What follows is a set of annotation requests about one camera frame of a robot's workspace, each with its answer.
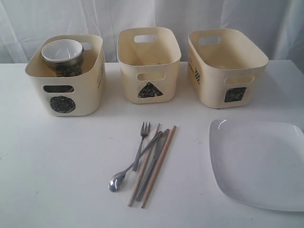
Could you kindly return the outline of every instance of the utensil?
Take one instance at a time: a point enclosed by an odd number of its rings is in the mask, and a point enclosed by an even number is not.
[[[162,164],[163,164],[163,161],[167,155],[167,151],[168,151],[168,148],[171,144],[171,141],[172,141],[172,138],[174,136],[174,133],[175,133],[175,130],[176,130],[176,126],[173,127],[170,135],[169,135],[169,138],[167,140],[167,143],[165,145],[165,147],[163,148],[162,152],[161,152],[161,155],[160,155],[160,158],[158,159],[157,163],[156,163],[156,166],[155,166],[155,170],[151,176],[151,180],[149,181],[148,183],[148,186],[147,186],[147,190],[145,191],[144,195],[143,195],[143,201],[142,201],[142,208],[144,208],[146,206],[146,203],[148,201],[148,198],[150,196],[150,193],[152,191],[152,188],[154,186],[154,183],[156,181],[156,178],[162,168]]]
[[[149,166],[149,168],[147,170],[147,173],[146,173],[146,175],[145,175],[145,177],[143,179],[143,182],[142,182],[142,184],[141,184],[141,186],[139,188],[139,191],[137,193],[137,196],[135,198],[135,200],[137,202],[140,202],[142,200],[143,193],[144,193],[144,191],[145,191],[145,189],[147,187],[147,184],[148,184],[150,176],[151,176],[151,174],[153,172],[154,166],[155,166],[155,164],[156,164],[156,162],[157,162],[157,160],[158,160],[158,158],[159,158],[159,156],[160,156],[160,154],[162,152],[162,149],[163,149],[163,147],[164,147],[164,145],[165,145],[165,143],[167,141],[169,132],[170,132],[169,129],[165,130],[162,133],[161,138],[157,142],[157,145],[156,145],[156,148],[155,148],[155,152],[154,152],[154,155],[153,155],[153,159],[152,159],[152,161],[150,163],[150,166]]]
[[[148,149],[153,145],[154,142],[159,140],[159,138],[162,136],[162,132],[158,132],[156,136],[148,143],[148,145],[143,149],[143,151],[140,154],[140,157],[148,151]],[[125,178],[126,173],[133,167],[134,162],[126,168],[124,171],[119,172],[115,174],[109,181],[109,190],[111,192],[116,192],[121,188],[121,184]]]
[[[252,207],[304,211],[304,134],[294,124],[214,120],[210,159],[219,189]]]
[[[135,161],[134,161],[134,165],[133,165],[133,171],[137,171],[137,168],[138,168],[138,162],[139,162],[139,155],[141,154],[141,151],[142,151],[142,143],[143,143],[143,140],[145,139],[145,137],[147,137],[149,135],[149,132],[150,132],[150,127],[151,127],[151,123],[149,123],[149,126],[147,126],[148,122],[146,123],[146,127],[144,127],[144,122],[143,122],[143,125],[142,125],[142,129],[141,129],[141,136],[142,136],[142,140],[141,140],[141,143],[139,144],[139,147],[138,147],[138,151],[137,151],[137,154],[136,154],[136,157],[135,157]]]
[[[154,129],[150,132],[150,135],[146,138],[146,140],[147,140],[148,138],[152,138],[152,136],[155,136],[155,135],[157,134],[159,128],[160,128],[160,124],[158,124],[157,127],[154,128]],[[148,162],[149,162],[149,159],[150,159],[152,150],[153,150],[153,147],[150,147],[148,153],[147,153],[146,156],[145,156],[144,162],[143,162],[143,164],[142,164],[142,166],[141,166],[141,169],[140,169],[140,171],[139,171],[139,174],[138,174],[136,183],[135,183],[135,185],[134,185],[133,192],[132,192],[132,195],[131,195],[131,197],[130,197],[129,203],[127,204],[128,207],[131,207],[131,206],[133,205],[133,203],[134,203],[134,200],[135,200],[135,196],[136,196],[137,190],[138,190],[138,188],[139,188],[139,186],[140,186],[140,183],[141,183],[141,181],[142,181],[142,179],[143,179],[143,173],[144,173],[144,171],[145,171],[145,169],[146,169],[146,166],[147,166],[147,164],[148,164]]]
[[[41,50],[42,59],[57,77],[71,77],[82,74],[84,61],[83,46],[72,39],[59,39],[45,45]]]

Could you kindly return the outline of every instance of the white fabric backdrop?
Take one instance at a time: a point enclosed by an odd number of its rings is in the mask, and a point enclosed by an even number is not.
[[[26,63],[60,34],[100,35],[115,62],[119,32],[150,26],[174,32],[183,61],[189,33],[232,28],[304,72],[304,0],[0,0],[0,63]]]

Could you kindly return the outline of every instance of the black circular label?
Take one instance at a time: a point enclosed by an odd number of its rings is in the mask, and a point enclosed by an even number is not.
[[[75,102],[66,96],[54,96],[50,100],[51,108],[58,113],[70,113],[75,110]]]

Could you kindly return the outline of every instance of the wooden chopstick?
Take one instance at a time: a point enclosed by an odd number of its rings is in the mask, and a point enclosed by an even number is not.
[[[168,140],[167,140],[167,142],[166,142],[166,145],[165,145],[165,147],[163,148],[163,150],[162,150],[162,152],[161,152],[161,156],[160,156],[159,160],[158,160],[157,163],[156,163],[155,170],[154,170],[153,173],[152,173],[152,176],[151,176],[151,179],[150,179],[150,181],[149,181],[149,183],[148,183],[147,189],[146,189],[146,191],[145,191],[145,193],[144,193],[144,195],[143,195],[142,208],[144,208],[144,207],[146,206],[146,203],[147,203],[147,201],[148,201],[148,198],[149,198],[149,196],[150,196],[150,193],[151,193],[151,191],[152,191],[152,188],[153,188],[153,186],[154,186],[154,183],[155,183],[155,181],[156,181],[156,178],[157,178],[157,176],[158,176],[158,173],[159,173],[160,170],[161,170],[163,161],[164,161],[164,159],[165,159],[165,157],[166,157],[167,151],[168,151],[169,146],[170,146],[170,144],[171,144],[171,141],[172,141],[172,138],[173,138],[173,136],[174,136],[175,130],[176,130],[176,126],[173,127],[173,129],[172,129],[172,131],[171,131],[171,133],[170,133],[170,136],[169,136],[169,138],[168,138]]]
[[[158,133],[159,128],[160,128],[160,124],[157,125],[156,131],[155,131],[155,135]],[[135,200],[135,197],[136,197],[136,193],[137,193],[138,188],[139,188],[139,186],[140,186],[140,184],[142,182],[143,173],[144,173],[144,170],[146,169],[146,166],[147,166],[148,161],[150,159],[152,150],[153,150],[153,146],[149,149],[149,151],[147,152],[147,154],[145,156],[145,160],[144,160],[144,162],[143,162],[143,164],[141,166],[141,169],[139,171],[139,174],[138,174],[138,177],[137,177],[137,180],[136,180],[136,183],[135,183],[132,195],[130,197],[129,203],[127,204],[128,207],[131,207],[133,205],[133,203],[134,203],[134,200]]]

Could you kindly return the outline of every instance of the spoon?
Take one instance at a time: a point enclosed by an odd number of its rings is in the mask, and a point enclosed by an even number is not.
[[[140,154],[140,157],[143,156],[143,154],[146,153],[148,151],[148,149],[153,145],[153,143],[156,142],[157,140],[159,140],[161,136],[162,136],[162,132],[158,132],[154,136],[154,138],[151,139],[151,141],[147,144],[147,146],[143,149],[143,151]],[[133,165],[134,165],[134,162],[128,168],[126,168],[124,171],[115,174],[110,179],[109,190],[111,192],[116,192],[121,188],[121,185],[124,181],[126,173],[133,167]]]

